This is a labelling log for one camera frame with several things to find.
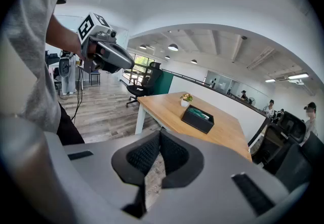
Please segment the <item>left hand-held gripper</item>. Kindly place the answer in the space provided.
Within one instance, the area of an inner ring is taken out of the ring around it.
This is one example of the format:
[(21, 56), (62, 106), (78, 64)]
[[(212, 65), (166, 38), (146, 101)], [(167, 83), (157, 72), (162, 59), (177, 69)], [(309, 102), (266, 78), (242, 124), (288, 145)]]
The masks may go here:
[[(84, 57), (84, 70), (88, 73), (104, 70), (115, 73), (120, 69), (132, 69), (134, 59), (127, 50), (116, 43), (116, 31), (98, 14), (90, 12), (77, 28)], [(89, 43), (97, 43), (97, 53), (87, 58)]]

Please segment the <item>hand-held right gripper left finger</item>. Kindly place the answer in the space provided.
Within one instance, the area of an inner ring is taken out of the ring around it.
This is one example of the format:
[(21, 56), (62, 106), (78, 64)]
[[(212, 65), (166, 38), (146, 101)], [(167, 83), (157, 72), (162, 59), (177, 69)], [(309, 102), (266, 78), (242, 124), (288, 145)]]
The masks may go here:
[(104, 142), (62, 146), (45, 133), (46, 168), (50, 187), (45, 215), (53, 223), (161, 223), (159, 207), (145, 210), (145, 178), (138, 185), (124, 182), (113, 165), (126, 174), (137, 172), (125, 156), (113, 159), (128, 145), (147, 147), (153, 133)]

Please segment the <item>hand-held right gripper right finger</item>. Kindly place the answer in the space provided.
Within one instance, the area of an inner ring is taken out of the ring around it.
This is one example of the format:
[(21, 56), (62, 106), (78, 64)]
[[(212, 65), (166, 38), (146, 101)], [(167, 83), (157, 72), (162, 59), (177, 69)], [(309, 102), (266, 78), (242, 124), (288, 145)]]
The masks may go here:
[(234, 150), (185, 134), (170, 134), (204, 156), (199, 176), (184, 188), (162, 189), (146, 223), (289, 223), (284, 218), (308, 184), (290, 192), (275, 176)]

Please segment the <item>person's left hand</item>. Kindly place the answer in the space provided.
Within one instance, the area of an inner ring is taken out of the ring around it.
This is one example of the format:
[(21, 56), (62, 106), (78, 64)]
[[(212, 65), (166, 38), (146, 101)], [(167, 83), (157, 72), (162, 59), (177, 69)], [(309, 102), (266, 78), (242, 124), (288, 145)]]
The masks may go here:
[(104, 55), (105, 49), (99, 44), (90, 42), (87, 49), (87, 58), (93, 58), (94, 54)]

